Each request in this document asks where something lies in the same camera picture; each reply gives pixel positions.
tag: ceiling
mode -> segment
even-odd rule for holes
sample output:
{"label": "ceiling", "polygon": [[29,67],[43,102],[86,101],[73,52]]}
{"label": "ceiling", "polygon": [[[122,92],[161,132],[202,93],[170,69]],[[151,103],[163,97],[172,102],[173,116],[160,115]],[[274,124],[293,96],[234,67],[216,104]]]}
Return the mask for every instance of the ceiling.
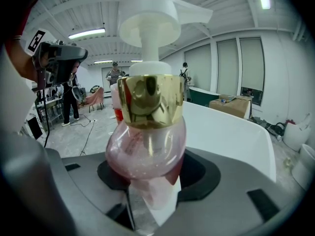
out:
{"label": "ceiling", "polygon": [[[117,15],[122,0],[39,0],[31,11],[23,37],[34,28],[44,28],[65,43],[76,43],[89,51],[85,63],[112,59],[130,62],[141,59],[141,48],[123,43],[118,35]],[[176,50],[205,38],[244,29],[283,30],[294,33],[298,13],[287,0],[270,0],[271,9],[263,10],[260,0],[184,0],[214,11],[208,24],[182,25],[173,44],[159,49],[163,58]],[[68,36],[84,30],[105,28],[105,33],[70,40]]]}

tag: window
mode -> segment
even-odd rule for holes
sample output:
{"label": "window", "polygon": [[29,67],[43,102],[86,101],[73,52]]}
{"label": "window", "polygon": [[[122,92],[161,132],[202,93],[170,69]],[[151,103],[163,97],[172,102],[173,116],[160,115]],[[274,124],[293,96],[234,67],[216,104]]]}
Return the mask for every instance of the window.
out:
{"label": "window", "polygon": [[239,67],[236,39],[218,42],[217,93],[236,95],[238,76]]}
{"label": "window", "polygon": [[260,38],[240,39],[242,50],[242,95],[251,95],[252,103],[261,104],[264,87],[264,56]]}
{"label": "window", "polygon": [[185,52],[189,76],[196,88],[210,91],[211,85],[211,48],[210,45]]}

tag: pink chair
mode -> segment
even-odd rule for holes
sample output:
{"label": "pink chair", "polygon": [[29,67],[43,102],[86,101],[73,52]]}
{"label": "pink chair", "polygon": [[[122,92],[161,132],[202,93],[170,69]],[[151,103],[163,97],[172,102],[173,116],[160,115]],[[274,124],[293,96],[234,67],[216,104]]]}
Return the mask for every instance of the pink chair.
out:
{"label": "pink chair", "polygon": [[104,107],[104,104],[103,104],[103,102],[104,102],[104,88],[97,89],[95,93],[93,93],[90,96],[87,96],[85,98],[85,100],[86,100],[86,103],[89,105],[89,113],[91,112],[91,106],[92,106],[93,111],[94,111],[93,105],[98,104],[98,103],[100,104],[100,108],[102,110],[103,109],[102,105]]}

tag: cardboard box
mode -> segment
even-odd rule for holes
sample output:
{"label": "cardboard box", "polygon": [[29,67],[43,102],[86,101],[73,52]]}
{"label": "cardboard box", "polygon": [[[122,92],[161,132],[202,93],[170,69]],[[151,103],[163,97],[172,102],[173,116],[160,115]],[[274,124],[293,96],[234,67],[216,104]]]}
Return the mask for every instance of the cardboard box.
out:
{"label": "cardboard box", "polygon": [[218,100],[210,101],[209,108],[225,112],[227,114],[237,116],[239,118],[244,118],[247,110],[248,103],[251,105],[252,113],[252,98],[247,96],[235,96],[231,98],[228,95],[220,95]]}

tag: person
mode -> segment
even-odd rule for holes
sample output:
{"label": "person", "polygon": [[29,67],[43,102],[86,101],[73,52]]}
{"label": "person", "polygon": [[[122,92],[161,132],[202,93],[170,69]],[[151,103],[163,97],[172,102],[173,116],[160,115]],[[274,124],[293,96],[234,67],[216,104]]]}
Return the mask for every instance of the person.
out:
{"label": "person", "polygon": [[77,76],[74,75],[74,78],[71,83],[64,83],[63,84],[63,123],[62,126],[70,125],[69,115],[70,115],[70,106],[73,108],[73,117],[75,120],[79,120],[79,111],[77,100],[74,98],[72,93],[72,87],[77,86]]}
{"label": "person", "polygon": [[117,83],[119,77],[123,77],[124,74],[118,69],[118,64],[113,63],[113,68],[106,74],[106,79],[109,81],[109,86]]}
{"label": "person", "polygon": [[187,101],[187,94],[191,82],[191,77],[189,76],[188,65],[186,62],[183,63],[183,68],[181,68],[180,76],[184,78],[184,101]]}

